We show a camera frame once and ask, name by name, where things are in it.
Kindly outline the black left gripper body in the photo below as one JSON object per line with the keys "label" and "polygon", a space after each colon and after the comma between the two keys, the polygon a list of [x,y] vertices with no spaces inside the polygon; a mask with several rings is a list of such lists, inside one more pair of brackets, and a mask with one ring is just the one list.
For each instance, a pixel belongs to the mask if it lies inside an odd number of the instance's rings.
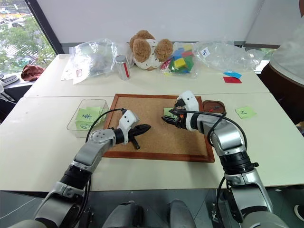
{"label": "black left gripper body", "polygon": [[140,127],[134,127],[129,131],[129,142],[131,142],[136,150],[140,149],[140,146],[135,139]]}

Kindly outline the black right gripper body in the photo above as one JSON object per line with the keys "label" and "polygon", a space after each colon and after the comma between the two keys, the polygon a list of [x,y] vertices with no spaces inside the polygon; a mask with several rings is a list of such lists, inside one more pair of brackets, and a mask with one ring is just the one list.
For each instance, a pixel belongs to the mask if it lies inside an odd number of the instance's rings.
{"label": "black right gripper body", "polygon": [[185,108],[184,108],[185,102],[182,98],[179,98],[174,105],[174,108],[177,107],[179,109],[184,109],[184,114],[178,114],[177,115],[177,124],[176,127],[185,129]]}

